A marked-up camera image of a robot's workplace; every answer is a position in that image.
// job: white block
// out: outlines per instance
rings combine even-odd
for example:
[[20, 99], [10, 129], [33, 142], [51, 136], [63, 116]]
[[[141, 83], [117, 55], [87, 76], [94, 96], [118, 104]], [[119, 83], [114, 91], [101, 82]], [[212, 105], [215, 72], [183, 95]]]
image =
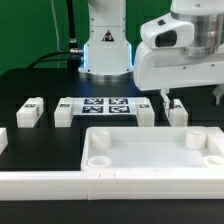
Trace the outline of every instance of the white block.
[[174, 108], [168, 111], [168, 120], [171, 127], [186, 127], [188, 124], [188, 113], [180, 100], [174, 100]]
[[19, 128], [33, 128], [44, 112], [42, 98], [29, 98], [16, 113]]
[[3, 152], [3, 150], [7, 145], [8, 145], [8, 138], [6, 128], [0, 128], [0, 154]]
[[139, 100], [136, 104], [137, 120], [139, 127], [154, 127], [155, 113], [148, 99]]
[[70, 97], [60, 99], [54, 113], [56, 128], [71, 127], [73, 118], [73, 103], [74, 99]]

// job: white housing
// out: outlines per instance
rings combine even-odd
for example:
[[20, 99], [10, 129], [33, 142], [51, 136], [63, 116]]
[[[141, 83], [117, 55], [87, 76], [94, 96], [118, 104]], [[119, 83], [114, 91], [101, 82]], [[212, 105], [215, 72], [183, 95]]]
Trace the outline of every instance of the white housing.
[[[120, 76], [132, 71], [125, 13], [125, 0], [89, 0], [90, 37], [84, 47], [81, 73]], [[108, 32], [112, 39], [105, 38]]]
[[173, 0], [171, 11], [184, 15], [218, 15], [224, 13], [223, 0]]

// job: circular hole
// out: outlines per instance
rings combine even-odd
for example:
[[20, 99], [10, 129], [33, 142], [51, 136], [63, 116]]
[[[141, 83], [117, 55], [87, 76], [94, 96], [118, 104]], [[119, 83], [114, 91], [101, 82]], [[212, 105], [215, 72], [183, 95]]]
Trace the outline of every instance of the circular hole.
[[194, 7], [196, 7], [196, 8], [200, 8], [200, 7], [201, 7], [201, 4], [200, 4], [200, 3], [196, 3], [196, 4], [194, 5]]
[[88, 166], [92, 168], [110, 167], [111, 159], [106, 156], [94, 156], [88, 160]]
[[205, 165], [210, 167], [224, 166], [224, 158], [220, 156], [207, 156], [204, 158]]

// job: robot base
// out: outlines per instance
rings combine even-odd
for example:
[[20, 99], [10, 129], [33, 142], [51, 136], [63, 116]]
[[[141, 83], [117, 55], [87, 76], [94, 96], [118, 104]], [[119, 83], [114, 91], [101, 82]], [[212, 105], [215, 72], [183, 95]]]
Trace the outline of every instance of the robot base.
[[79, 77], [81, 79], [88, 79], [96, 82], [119, 82], [122, 80], [133, 79], [133, 71], [121, 75], [97, 75], [88, 72], [79, 72]]

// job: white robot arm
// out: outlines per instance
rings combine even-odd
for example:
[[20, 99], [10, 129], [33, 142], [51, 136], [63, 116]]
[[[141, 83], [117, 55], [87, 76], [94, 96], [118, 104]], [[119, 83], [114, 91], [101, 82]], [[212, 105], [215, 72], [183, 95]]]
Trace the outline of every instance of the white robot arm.
[[141, 27], [134, 80], [140, 90], [224, 83], [224, 1], [173, 0]]
[[118, 81], [132, 75], [126, 33], [126, 0], [89, 0], [90, 37], [84, 47], [81, 77]]

